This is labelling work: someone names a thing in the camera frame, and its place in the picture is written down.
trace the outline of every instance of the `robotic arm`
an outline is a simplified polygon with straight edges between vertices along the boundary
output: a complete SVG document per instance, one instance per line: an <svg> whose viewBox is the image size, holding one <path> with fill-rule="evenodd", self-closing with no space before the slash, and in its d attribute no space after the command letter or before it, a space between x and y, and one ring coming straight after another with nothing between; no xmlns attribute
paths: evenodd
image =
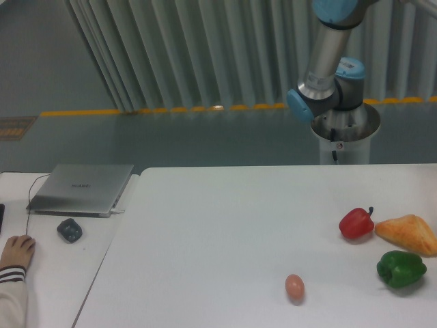
<svg viewBox="0 0 437 328"><path fill-rule="evenodd" d="M287 102L299 120L311 122L313 132L331 142L332 156L327 161L321 157L321 164L338 163L337 150L379 129L378 112L363 104L364 65L357 59L341 58L350 32L376 1L313 0L322 25L308 68L288 92ZM361 163L361 159L343 163Z"/></svg>

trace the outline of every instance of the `yellow floor line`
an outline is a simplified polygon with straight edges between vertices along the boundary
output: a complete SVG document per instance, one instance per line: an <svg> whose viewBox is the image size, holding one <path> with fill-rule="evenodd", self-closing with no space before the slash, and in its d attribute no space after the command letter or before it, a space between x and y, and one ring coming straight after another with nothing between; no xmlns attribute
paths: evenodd
<svg viewBox="0 0 437 328"><path fill-rule="evenodd" d="M118 109L97 109L89 111L43 111L40 116L76 116L76 115L117 115Z"/></svg>
<svg viewBox="0 0 437 328"><path fill-rule="evenodd" d="M381 105L381 104L406 104L406 103L437 103L437 96L432 96L427 101L419 97L407 97L404 99L396 98L386 98L384 100L376 99L365 99L364 102L369 105ZM256 104L252 109L286 109L285 104L278 102L273 105L268 104ZM234 105L230 107L231 111L247 111L251 109L246 105ZM150 113L188 113L188 112L198 112L198 111L222 111L223 106L212 106L212 107L193 107L188 110L185 107L175 107L168 111L166 108L155 108L155 109L140 109L133 114L150 114ZM84 111L43 111L40 116L79 116L79 115L118 115L123 112L118 109L96 109L96 110L84 110Z"/></svg>

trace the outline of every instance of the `green bell pepper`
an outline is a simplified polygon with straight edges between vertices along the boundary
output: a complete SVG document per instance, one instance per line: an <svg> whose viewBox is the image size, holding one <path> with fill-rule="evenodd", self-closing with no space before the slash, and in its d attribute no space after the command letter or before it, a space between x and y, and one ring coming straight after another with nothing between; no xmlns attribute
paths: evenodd
<svg viewBox="0 0 437 328"><path fill-rule="evenodd" d="M422 258L407 251L389 251L376 265L378 275L392 288L401 288L418 281L426 272Z"/></svg>

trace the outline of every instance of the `laptop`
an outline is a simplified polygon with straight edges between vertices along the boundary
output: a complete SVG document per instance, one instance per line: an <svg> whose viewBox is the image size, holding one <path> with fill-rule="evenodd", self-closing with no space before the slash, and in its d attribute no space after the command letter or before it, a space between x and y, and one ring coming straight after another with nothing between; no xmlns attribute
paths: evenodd
<svg viewBox="0 0 437 328"><path fill-rule="evenodd" d="M110 217L133 165L59 164L27 210L31 214Z"/></svg>

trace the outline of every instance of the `mouse cable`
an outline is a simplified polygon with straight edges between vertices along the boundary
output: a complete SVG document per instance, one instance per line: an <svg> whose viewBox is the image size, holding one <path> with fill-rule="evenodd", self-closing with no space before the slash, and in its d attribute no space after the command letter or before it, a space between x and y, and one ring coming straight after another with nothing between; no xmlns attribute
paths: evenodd
<svg viewBox="0 0 437 328"><path fill-rule="evenodd" d="M41 179L41 178L43 178L43 177L45 177L45 176L50 176L50 174L45 174L45 175L43 175L43 176L39 176L38 178L35 179L35 181L32 183L32 185L31 185L30 188L29 188L29 194L28 194L28 196L27 196L27 199L29 200L29 213L27 214L26 234L27 234L27 231L28 231L28 229L29 229L29 219L30 219L30 210L31 210L31 208L30 208L30 191L32 190L32 188L33 188L33 186L35 185L35 183L36 183L39 179Z"/></svg>

